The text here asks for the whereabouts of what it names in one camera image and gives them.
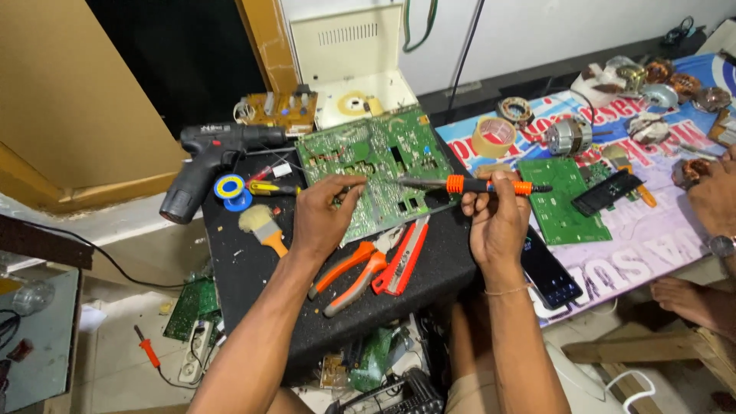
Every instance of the black cordless drill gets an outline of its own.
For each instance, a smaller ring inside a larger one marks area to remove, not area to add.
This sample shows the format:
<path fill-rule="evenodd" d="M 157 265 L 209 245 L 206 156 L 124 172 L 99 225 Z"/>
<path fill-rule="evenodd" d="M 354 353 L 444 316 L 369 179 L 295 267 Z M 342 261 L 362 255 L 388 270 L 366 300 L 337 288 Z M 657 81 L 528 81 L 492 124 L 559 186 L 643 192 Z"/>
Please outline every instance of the black cordless drill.
<path fill-rule="evenodd" d="M 177 224 L 188 224 L 219 172 L 233 168 L 247 150 L 276 147 L 287 141 L 283 127 L 237 122 L 185 127 L 180 143 L 192 159 L 184 163 L 171 183 L 159 214 Z"/>

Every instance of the red utility knife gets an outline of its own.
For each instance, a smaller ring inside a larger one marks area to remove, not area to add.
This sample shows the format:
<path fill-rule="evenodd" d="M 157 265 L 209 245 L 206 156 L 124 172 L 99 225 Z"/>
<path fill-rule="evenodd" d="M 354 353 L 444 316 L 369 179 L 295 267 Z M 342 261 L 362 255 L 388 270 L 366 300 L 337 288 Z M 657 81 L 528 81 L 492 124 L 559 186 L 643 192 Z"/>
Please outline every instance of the red utility knife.
<path fill-rule="evenodd" d="M 425 216 L 411 224 L 389 266 L 371 283 L 373 292 L 377 295 L 386 292 L 393 296 L 404 293 L 411 271 L 422 251 L 428 223 L 429 216 Z"/>

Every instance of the pliers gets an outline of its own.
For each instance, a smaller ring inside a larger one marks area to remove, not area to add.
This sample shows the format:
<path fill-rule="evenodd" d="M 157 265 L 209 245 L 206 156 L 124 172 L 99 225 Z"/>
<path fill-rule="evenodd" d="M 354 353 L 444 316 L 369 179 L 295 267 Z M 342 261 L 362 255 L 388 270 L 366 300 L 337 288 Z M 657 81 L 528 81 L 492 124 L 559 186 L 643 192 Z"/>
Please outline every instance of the pliers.
<path fill-rule="evenodd" d="M 373 276 L 378 272 L 386 269 L 388 263 L 386 262 L 386 253 L 389 252 L 395 245 L 401 240 L 401 235 L 404 232 L 406 225 L 398 225 L 386 233 L 381 234 L 375 242 L 361 242 L 358 248 L 355 250 L 352 256 L 339 262 L 327 272 L 323 273 L 309 289 L 308 297 L 313 300 L 318 293 L 322 293 L 327 289 L 330 283 L 334 282 L 338 276 L 345 273 L 351 267 L 368 261 L 363 273 L 358 276 L 358 280 L 353 285 L 340 295 L 337 299 L 332 301 L 330 306 L 326 307 L 323 313 L 326 317 L 333 317 L 338 312 L 345 309 L 352 302 L 358 300 L 363 295 L 365 289 L 373 279 Z"/>

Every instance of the smartphone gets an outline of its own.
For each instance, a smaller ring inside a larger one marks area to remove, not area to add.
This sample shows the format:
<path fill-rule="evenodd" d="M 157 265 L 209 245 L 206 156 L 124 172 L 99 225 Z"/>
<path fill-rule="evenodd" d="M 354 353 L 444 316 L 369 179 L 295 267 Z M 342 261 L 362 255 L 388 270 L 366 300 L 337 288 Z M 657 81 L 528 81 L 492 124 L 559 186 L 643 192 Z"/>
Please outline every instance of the smartphone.
<path fill-rule="evenodd" d="M 547 309 L 557 309 L 583 294 L 531 226 L 526 231 L 526 241 L 521 250 L 521 267 Z"/>

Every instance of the power strip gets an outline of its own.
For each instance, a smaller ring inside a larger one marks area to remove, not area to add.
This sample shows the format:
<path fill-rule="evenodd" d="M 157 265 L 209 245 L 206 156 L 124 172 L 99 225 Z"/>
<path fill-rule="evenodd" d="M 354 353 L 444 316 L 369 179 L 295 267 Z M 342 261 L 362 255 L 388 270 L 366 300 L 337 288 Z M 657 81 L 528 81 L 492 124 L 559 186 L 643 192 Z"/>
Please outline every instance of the power strip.
<path fill-rule="evenodd" d="M 202 375 L 202 366 L 197 362 L 197 358 L 202 364 L 205 364 L 207 356 L 206 351 L 209 348 L 210 334 L 212 333 L 212 323 L 206 320 L 198 320 L 194 322 L 187 342 L 187 353 L 182 362 L 181 371 L 179 371 L 179 382 L 192 384 Z"/>

